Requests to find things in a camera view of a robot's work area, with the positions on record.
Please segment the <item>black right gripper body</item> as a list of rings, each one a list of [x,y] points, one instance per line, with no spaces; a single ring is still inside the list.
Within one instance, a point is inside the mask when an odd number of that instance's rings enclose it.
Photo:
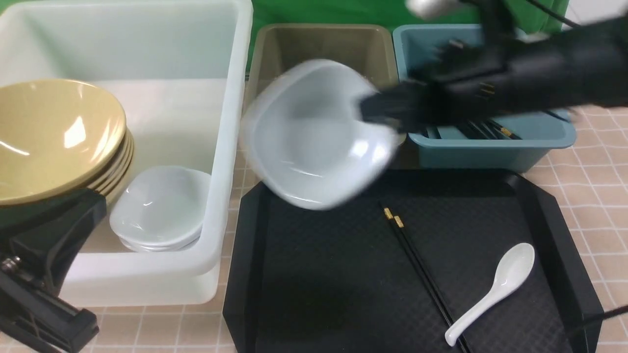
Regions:
[[[436,54],[435,59],[413,67],[402,84],[407,100],[402,127],[408,133],[511,114],[505,84],[511,54],[509,39],[481,46],[453,39],[437,46]]]

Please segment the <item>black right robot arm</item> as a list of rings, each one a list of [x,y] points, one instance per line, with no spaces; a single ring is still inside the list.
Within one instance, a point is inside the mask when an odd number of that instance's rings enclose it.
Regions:
[[[626,107],[626,14],[524,42],[504,1],[465,4],[478,12],[483,45],[440,47],[405,81],[361,100],[365,122],[417,133],[581,105]]]

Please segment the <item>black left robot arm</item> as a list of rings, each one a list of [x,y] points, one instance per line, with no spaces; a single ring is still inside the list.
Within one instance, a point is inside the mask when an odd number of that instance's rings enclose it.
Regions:
[[[0,328],[39,353],[78,353],[96,315],[60,299],[81,248],[107,215],[103,195],[78,189],[0,209]]]

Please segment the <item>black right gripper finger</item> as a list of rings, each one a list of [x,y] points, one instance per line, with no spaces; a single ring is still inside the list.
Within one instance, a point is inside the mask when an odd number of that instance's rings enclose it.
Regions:
[[[411,88],[388,88],[362,98],[363,121],[395,130],[417,130],[417,96]]]

